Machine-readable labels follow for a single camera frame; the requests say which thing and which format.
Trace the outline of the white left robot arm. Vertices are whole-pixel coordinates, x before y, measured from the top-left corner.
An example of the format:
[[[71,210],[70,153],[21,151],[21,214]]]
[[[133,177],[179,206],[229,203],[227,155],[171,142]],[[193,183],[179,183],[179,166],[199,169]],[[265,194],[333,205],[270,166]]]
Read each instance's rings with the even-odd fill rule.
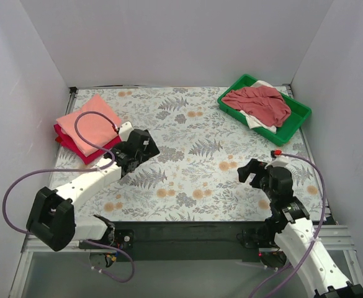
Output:
[[[126,141],[116,144],[87,173],[56,189],[41,188],[27,220],[27,231],[53,251],[62,250],[74,240],[92,240],[101,248],[113,245],[113,222],[100,215],[77,218],[76,212],[106,186],[159,155],[149,131],[130,129],[126,136]]]

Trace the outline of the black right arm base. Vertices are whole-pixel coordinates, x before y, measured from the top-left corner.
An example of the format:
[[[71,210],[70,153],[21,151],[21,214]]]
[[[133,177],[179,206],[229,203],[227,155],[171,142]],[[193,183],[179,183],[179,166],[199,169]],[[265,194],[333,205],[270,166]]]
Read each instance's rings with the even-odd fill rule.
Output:
[[[276,223],[268,218],[236,235],[243,247],[257,249],[260,262],[274,270],[285,267],[288,261],[283,250],[275,244]]]

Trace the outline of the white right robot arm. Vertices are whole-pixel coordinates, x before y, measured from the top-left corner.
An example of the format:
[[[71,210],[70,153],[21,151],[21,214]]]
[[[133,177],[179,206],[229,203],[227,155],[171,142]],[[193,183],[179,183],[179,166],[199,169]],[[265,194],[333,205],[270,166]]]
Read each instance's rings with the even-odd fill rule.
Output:
[[[251,159],[238,168],[239,181],[244,183],[253,174],[251,187],[262,190],[270,201],[272,215],[252,240],[280,248],[308,297],[363,297],[363,287],[347,278],[319,239],[321,225],[314,226],[294,195],[292,173],[285,164],[283,156],[275,156],[269,163]]]

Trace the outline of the salmon pink t-shirt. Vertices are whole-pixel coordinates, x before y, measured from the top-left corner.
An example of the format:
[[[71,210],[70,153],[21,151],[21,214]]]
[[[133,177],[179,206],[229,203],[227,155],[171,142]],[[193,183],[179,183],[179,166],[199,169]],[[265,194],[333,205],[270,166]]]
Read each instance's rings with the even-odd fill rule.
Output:
[[[97,149],[85,143],[77,135],[74,129],[74,123],[77,116],[83,112],[90,111],[100,112],[107,116],[118,127],[122,124],[118,115],[98,94],[94,95],[76,112],[57,118],[54,128],[58,136],[60,136],[63,141],[66,139],[72,140],[83,156],[89,156],[96,152]],[[110,122],[96,114],[88,114],[81,117],[78,121],[78,130],[85,139],[100,147],[103,147],[117,137],[117,132]]]

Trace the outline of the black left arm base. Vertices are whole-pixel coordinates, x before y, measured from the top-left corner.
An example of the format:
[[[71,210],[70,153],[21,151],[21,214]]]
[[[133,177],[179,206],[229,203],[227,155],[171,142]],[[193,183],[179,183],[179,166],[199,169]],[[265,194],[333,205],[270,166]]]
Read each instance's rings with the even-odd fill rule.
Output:
[[[135,263],[132,257],[127,253],[133,245],[133,230],[118,230],[115,222],[112,222],[100,215],[94,216],[92,227],[92,236],[87,240],[79,241],[80,249],[102,249],[101,255],[104,257],[105,267],[109,268],[116,261],[129,260],[132,266],[132,274],[135,272]]]

